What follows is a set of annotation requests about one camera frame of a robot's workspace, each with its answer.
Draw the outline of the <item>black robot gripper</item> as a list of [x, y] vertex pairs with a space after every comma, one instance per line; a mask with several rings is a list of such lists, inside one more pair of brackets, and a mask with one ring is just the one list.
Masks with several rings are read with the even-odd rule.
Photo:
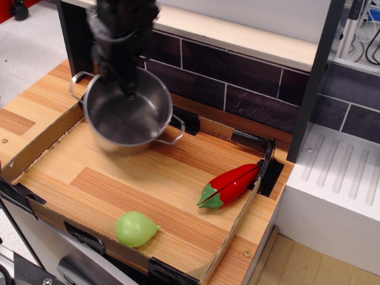
[[153, 30], [142, 28], [120, 37], [112, 37], [104, 30], [93, 30], [95, 44], [91, 48], [94, 69], [104, 82], [115, 80], [127, 100], [137, 97], [137, 65], [141, 55], [152, 42]]

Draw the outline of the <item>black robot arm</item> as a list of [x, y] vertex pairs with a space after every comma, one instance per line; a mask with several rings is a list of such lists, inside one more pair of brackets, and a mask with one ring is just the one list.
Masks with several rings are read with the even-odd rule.
[[94, 69], [103, 84], [117, 84], [128, 99], [135, 97], [137, 65], [145, 61], [158, 14], [156, 1], [97, 1], [87, 10]]

